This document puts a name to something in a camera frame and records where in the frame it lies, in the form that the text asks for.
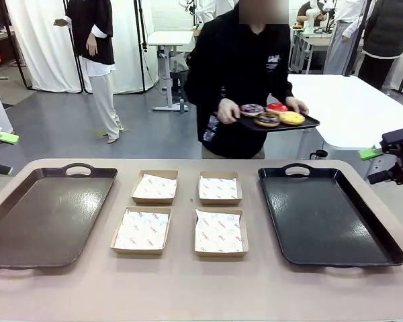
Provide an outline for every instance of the tray of donuts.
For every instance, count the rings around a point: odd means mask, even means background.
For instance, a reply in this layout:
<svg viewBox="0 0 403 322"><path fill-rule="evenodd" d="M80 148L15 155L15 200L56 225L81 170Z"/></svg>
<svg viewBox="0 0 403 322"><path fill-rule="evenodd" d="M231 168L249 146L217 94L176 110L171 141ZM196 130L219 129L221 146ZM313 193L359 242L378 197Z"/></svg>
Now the tray of donuts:
<svg viewBox="0 0 403 322"><path fill-rule="evenodd" d="M240 107L238 121L248 129L260 132L310 129L320 125L313 117L288 111L281 103L269 104L266 107L256 104L243 105Z"/></svg>

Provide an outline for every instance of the white backdrop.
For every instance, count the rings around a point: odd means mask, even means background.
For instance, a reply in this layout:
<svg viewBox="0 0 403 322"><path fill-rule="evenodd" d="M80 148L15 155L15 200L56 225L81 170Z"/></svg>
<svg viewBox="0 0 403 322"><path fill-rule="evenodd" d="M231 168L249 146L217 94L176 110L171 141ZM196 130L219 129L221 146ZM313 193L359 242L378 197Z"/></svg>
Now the white backdrop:
<svg viewBox="0 0 403 322"><path fill-rule="evenodd" d="M141 91L139 48L133 1L111 0L114 9L114 52L117 70L113 71L114 92ZM68 28L55 27L55 19L64 17L62 0L6 0L33 87L44 91L76 93L81 86ZM153 32L150 0L142 0L148 35ZM144 53L150 75L158 81L155 48ZM153 86L145 71L146 88ZM91 88L88 78L85 85Z"/></svg>

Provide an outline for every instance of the black jacket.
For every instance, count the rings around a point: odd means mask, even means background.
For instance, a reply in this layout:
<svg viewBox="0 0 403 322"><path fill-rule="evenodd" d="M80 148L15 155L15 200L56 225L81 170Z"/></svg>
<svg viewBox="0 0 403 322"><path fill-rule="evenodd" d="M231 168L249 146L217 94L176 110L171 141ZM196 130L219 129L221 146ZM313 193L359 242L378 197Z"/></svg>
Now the black jacket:
<svg viewBox="0 0 403 322"><path fill-rule="evenodd" d="M379 57L403 54L403 0L377 0L365 28L363 49Z"/></svg>
<svg viewBox="0 0 403 322"><path fill-rule="evenodd" d="M75 51L78 56L105 65L115 64L112 37L112 6L110 0L70 0L66 16L72 19ZM88 36L96 25L106 38L96 38L98 54L94 57L87 50Z"/></svg>
<svg viewBox="0 0 403 322"><path fill-rule="evenodd" d="M199 141L227 158L252 158L260 152L266 134L239 123L224 125L216 117L225 97L237 105L266 106L271 93L279 101L292 96L288 78L288 25L268 25L259 35L239 24L239 6L207 23L188 59L185 92L197 105Z"/></svg>

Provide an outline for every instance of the hand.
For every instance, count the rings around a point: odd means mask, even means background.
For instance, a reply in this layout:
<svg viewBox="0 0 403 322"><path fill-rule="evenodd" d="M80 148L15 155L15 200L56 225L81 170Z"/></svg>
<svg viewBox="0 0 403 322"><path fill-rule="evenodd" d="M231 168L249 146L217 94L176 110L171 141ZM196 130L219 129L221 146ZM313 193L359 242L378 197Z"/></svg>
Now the hand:
<svg viewBox="0 0 403 322"><path fill-rule="evenodd" d="M58 27L66 27L68 25L68 23L64 19L57 19L54 21L54 25L56 25Z"/></svg>
<svg viewBox="0 0 403 322"><path fill-rule="evenodd" d="M230 99L222 99L218 107L218 119L223 124L236 123L236 119L240 119L239 106Z"/></svg>
<svg viewBox="0 0 403 322"><path fill-rule="evenodd" d="M97 51L97 40L95 39L95 36L91 33L88 36L87 40L87 50L89 51L89 55L94 57L95 55L98 54Z"/></svg>
<svg viewBox="0 0 403 322"><path fill-rule="evenodd" d="M289 109L301 114L309 114L309 108L301 100L295 99L294 97L287 97L285 99L285 105Z"/></svg>

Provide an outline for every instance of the beige pants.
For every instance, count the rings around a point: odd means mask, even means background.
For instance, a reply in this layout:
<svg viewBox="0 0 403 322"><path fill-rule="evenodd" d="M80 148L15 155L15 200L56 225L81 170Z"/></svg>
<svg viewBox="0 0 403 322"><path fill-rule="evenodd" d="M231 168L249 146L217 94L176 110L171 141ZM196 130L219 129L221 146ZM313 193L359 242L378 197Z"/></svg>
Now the beige pants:
<svg viewBox="0 0 403 322"><path fill-rule="evenodd" d="M201 157L203 159L231 159L231 158L225 158L223 156L218 156L212 152L210 152L208 149L206 149L204 146L201 147ZM264 153L264 148L261 149L260 152L258 152L253 159L266 159L266 154Z"/></svg>
<svg viewBox="0 0 403 322"><path fill-rule="evenodd" d="M109 136L109 139L118 139L122 125L114 108L111 74L90 77L89 81L93 88L95 105L99 110L101 121L106 127L107 136Z"/></svg>

